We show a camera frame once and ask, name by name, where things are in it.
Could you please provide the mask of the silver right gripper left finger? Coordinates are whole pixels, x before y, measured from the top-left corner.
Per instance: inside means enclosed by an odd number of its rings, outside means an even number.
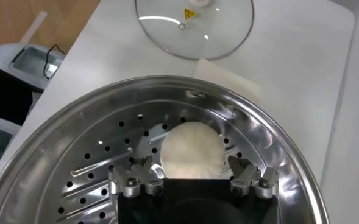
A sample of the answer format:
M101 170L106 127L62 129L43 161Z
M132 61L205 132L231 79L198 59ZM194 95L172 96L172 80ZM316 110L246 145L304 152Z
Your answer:
M108 187L111 195L136 198L141 194L160 196L165 173L152 156L109 165Z

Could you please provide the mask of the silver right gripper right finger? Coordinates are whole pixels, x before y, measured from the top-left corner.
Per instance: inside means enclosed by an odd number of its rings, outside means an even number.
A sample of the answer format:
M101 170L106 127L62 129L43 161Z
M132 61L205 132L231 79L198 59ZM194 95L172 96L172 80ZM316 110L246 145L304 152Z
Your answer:
M278 197L279 174L275 168L267 167L262 175L248 159L229 156L228 162L233 173L230 190L235 197L244 197L251 191L257 198Z

